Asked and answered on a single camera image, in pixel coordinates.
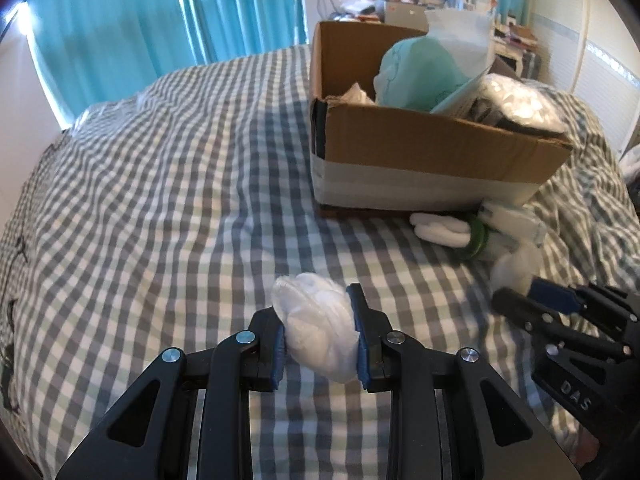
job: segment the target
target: teal plastic package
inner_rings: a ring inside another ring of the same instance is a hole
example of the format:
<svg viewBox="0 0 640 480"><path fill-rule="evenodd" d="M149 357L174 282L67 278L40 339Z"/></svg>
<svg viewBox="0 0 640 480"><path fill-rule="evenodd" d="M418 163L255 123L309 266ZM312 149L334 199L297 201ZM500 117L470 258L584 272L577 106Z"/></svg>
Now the teal plastic package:
<svg viewBox="0 0 640 480"><path fill-rule="evenodd" d="M399 41L382 58L376 103L465 117L494 61L491 16L457 9L426 15L428 35Z"/></svg>

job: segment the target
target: plaid blanket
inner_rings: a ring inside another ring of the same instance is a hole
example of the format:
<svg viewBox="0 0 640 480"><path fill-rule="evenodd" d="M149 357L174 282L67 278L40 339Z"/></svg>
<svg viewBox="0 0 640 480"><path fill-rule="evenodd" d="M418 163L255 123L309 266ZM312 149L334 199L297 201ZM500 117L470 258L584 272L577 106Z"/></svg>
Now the plaid blanket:
<svg viewBox="0 0 640 480"><path fill-rule="evenodd" d="M570 446L577 425L532 382L529 337L490 311L487 266L402 219L316 215L309 60L300 46L189 68L92 107L25 185L0 246L0 413L45 478L164 348L215 346L304 271L360 282L432 348L478 348ZM550 232L542 275L637 290L640 225L598 121L543 89L575 151L527 205ZM383 476L389 395L289 360L250 414L256 478Z"/></svg>

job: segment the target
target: silver bolt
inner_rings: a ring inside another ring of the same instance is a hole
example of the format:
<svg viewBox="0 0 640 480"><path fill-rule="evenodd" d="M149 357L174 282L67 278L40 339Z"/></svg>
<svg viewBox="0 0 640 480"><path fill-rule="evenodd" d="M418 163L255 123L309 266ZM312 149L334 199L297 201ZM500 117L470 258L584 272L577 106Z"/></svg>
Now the silver bolt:
<svg viewBox="0 0 640 480"><path fill-rule="evenodd" d="M392 330L386 335L386 340L394 345L401 345L404 343L404 334L398 330Z"/></svg>
<svg viewBox="0 0 640 480"><path fill-rule="evenodd" d="M162 352L162 361L165 363L175 363L180 359L180 351L177 348L168 348Z"/></svg>
<svg viewBox="0 0 640 480"><path fill-rule="evenodd" d="M255 334L250 330L242 330L242 332L238 332L236 334L236 341L238 341L242 345L248 345L249 343L253 343L255 340Z"/></svg>
<svg viewBox="0 0 640 480"><path fill-rule="evenodd" d="M463 348L460 351L460 357L467 363L475 363L480 358L480 354L473 348Z"/></svg>

